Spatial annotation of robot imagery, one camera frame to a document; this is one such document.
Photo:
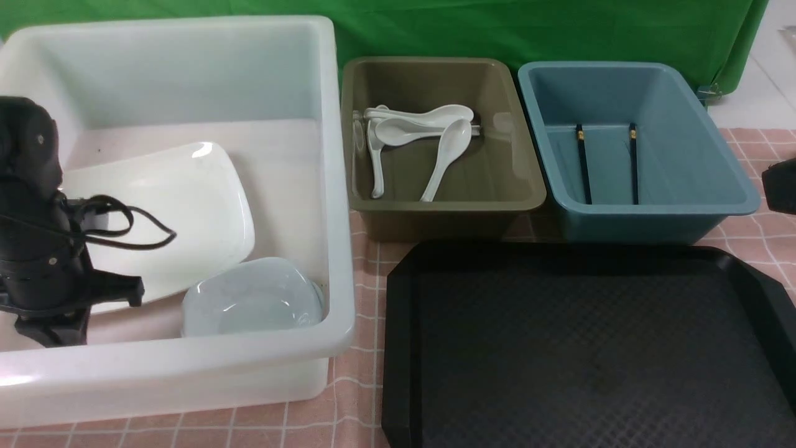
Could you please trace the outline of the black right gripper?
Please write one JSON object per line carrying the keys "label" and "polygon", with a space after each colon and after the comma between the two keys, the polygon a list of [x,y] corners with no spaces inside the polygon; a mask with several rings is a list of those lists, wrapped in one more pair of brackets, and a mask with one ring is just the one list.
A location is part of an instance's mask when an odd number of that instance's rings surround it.
{"label": "black right gripper", "polygon": [[762,173],[762,186],[767,207],[784,215],[796,214],[795,188],[796,159],[776,162]]}

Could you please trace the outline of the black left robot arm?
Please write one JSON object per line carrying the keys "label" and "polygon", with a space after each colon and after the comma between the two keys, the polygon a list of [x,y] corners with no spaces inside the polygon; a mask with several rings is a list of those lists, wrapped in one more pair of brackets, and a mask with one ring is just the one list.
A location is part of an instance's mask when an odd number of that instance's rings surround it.
{"label": "black left robot arm", "polygon": [[16,315],[17,334],[45,348],[86,344],[93,306],[142,304],[142,278],[97,269],[88,249],[122,205],[60,190],[58,130],[45,108],[4,96],[1,118],[2,311]]}

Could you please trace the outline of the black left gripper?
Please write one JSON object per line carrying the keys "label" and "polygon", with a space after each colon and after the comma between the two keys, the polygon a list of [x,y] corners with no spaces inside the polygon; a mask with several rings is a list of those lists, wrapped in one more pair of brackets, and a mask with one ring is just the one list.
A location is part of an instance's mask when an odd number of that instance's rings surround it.
{"label": "black left gripper", "polygon": [[30,187],[2,188],[2,311],[16,315],[19,335],[45,348],[85,344],[96,304],[142,305],[142,278],[91,262],[81,218],[96,206],[131,217],[125,204],[107,195],[71,210],[63,195],[45,199]]}

